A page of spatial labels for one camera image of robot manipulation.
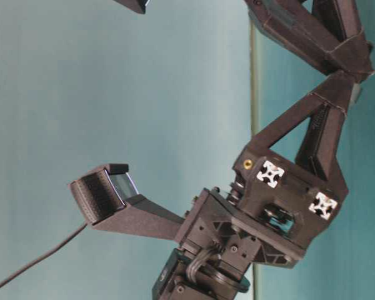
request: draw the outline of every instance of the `light blue wall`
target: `light blue wall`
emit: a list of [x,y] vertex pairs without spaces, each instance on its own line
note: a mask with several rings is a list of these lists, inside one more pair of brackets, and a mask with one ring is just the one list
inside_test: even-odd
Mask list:
[[[367,38],[375,45],[375,0],[357,1]],[[259,51],[260,127],[325,77],[265,37]],[[375,49],[372,53],[375,67]],[[375,299],[375,76],[363,85],[346,121],[338,159],[349,186],[340,215],[293,270],[261,267],[260,300]],[[304,127],[276,146],[293,158]]]
[[[0,280],[83,218],[66,184],[129,163],[182,215],[250,137],[246,5],[0,0]],[[172,242],[85,230],[0,299],[150,299]],[[239,299],[250,299],[250,294]]]

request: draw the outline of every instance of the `background wall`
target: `background wall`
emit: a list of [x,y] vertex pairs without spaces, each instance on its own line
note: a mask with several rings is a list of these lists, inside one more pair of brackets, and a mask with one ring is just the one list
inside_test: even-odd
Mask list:
[[[179,215],[227,188],[250,137],[248,27],[243,1],[152,1],[146,16],[0,1],[0,280],[83,222],[66,184],[99,164],[129,163]],[[87,229],[0,299],[151,299],[174,246]]]
[[[357,0],[367,38],[375,45],[375,0]],[[325,77],[293,54],[256,35],[258,116],[263,128]],[[372,53],[375,68],[375,48]],[[375,299],[375,75],[363,85],[341,136],[338,160],[350,193],[339,216],[293,270],[260,267],[259,299]],[[294,159],[306,125],[278,143]]]

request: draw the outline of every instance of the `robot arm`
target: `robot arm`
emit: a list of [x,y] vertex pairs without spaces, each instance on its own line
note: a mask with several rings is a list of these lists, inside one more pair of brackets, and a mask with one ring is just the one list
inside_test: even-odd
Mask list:
[[[148,0],[116,0],[145,13]],[[232,300],[245,293],[251,263],[292,268],[337,216],[348,188],[336,151],[359,83],[374,73],[354,0],[248,1],[266,36],[328,75],[252,137],[236,159],[229,193],[203,189],[185,219],[138,194],[128,165],[100,166],[70,184],[93,229],[172,239],[154,300]],[[270,150],[309,118],[291,162]]]

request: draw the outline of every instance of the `black cable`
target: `black cable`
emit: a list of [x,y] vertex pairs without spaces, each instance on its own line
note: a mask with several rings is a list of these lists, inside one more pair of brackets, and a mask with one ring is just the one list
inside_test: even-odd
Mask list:
[[12,273],[10,276],[8,276],[6,279],[0,282],[0,289],[5,286],[7,283],[12,281],[17,276],[21,275],[23,272],[28,270],[29,268],[33,267],[35,264],[40,263],[43,259],[48,258],[50,255],[56,253],[59,251],[62,247],[64,247],[69,241],[71,241],[73,238],[75,238],[85,227],[87,226],[86,223],[81,225],[77,230],[75,230],[72,234],[70,234],[64,241],[60,242],[56,247],[51,249],[50,251],[44,253],[43,255],[39,256],[38,258],[31,261],[29,264],[26,264],[18,271]]

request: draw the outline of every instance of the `bolt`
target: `bolt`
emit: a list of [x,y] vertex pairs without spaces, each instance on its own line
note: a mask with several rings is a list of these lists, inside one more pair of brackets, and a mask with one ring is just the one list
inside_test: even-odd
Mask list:
[[176,291],[179,294],[182,294],[185,291],[185,288],[184,288],[184,286],[180,285],[180,286],[177,286]]
[[238,251],[238,247],[236,245],[232,245],[231,252],[236,253]]
[[246,170],[250,170],[252,167],[253,167],[253,162],[251,161],[251,159],[247,159],[243,162],[243,167],[246,169]]

